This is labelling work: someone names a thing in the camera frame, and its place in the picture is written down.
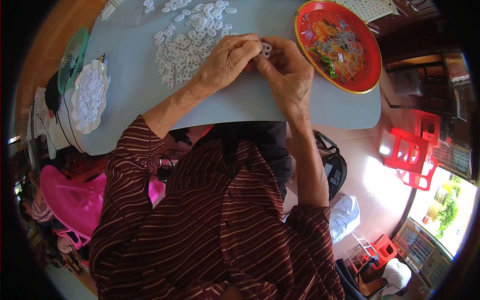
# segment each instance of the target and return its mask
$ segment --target wrinkled hand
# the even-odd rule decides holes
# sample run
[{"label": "wrinkled hand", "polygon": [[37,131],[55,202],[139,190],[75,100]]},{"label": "wrinkled hand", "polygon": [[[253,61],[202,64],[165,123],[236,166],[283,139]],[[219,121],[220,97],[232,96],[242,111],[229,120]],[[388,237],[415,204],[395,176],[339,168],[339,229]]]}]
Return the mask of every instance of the wrinkled hand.
[{"label": "wrinkled hand", "polygon": [[313,67],[295,42],[277,36],[264,36],[263,41],[272,45],[272,56],[269,60],[257,57],[253,61],[268,80],[278,108],[290,122],[309,119]]},{"label": "wrinkled hand", "polygon": [[215,46],[194,79],[213,94],[232,83],[262,47],[262,39],[256,34],[226,36]]}]

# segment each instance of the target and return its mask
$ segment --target basket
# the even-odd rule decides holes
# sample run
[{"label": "basket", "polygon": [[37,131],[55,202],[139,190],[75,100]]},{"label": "basket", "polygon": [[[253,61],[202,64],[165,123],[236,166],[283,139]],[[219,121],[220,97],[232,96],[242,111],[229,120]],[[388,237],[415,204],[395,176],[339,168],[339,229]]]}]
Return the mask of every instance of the basket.
[{"label": "basket", "polygon": [[88,38],[87,29],[81,28],[68,43],[60,62],[58,77],[60,94],[73,87],[76,76],[82,71]]}]

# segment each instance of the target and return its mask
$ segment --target table surface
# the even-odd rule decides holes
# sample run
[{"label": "table surface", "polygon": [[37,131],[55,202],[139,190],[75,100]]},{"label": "table surface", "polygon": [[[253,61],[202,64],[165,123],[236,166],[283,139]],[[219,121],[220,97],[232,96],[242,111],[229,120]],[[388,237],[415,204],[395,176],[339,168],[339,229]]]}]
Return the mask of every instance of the table surface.
[{"label": "table surface", "polygon": [[[192,27],[174,22],[181,11],[161,13],[166,1],[157,1],[149,14],[141,13],[143,1],[124,1],[106,21],[95,21],[84,64],[106,53],[107,107],[99,127],[82,135],[82,146],[90,155],[113,150],[127,126],[183,85],[173,90],[161,84],[155,63],[157,46],[153,35],[169,24],[177,29],[173,36],[187,34]],[[201,0],[192,0],[191,9]],[[223,14],[232,24],[230,32],[281,36],[296,41],[294,14],[302,0],[230,0],[236,14]],[[220,39],[220,32],[215,40]],[[315,74],[310,99],[312,123],[344,129],[371,128],[380,118],[380,89],[358,95],[344,92]],[[180,119],[174,128],[251,120],[285,120],[276,107],[267,81],[257,71],[242,73],[231,85],[218,91]]]}]

